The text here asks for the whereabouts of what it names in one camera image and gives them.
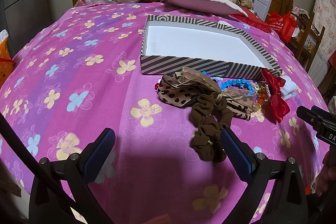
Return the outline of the person's right hand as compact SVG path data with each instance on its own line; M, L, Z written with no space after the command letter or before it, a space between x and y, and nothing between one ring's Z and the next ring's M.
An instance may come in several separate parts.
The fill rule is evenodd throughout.
M322 163L323 167L317 177L315 188L315 192L319 197L328 190L330 182L335 181L335 147L330 146Z

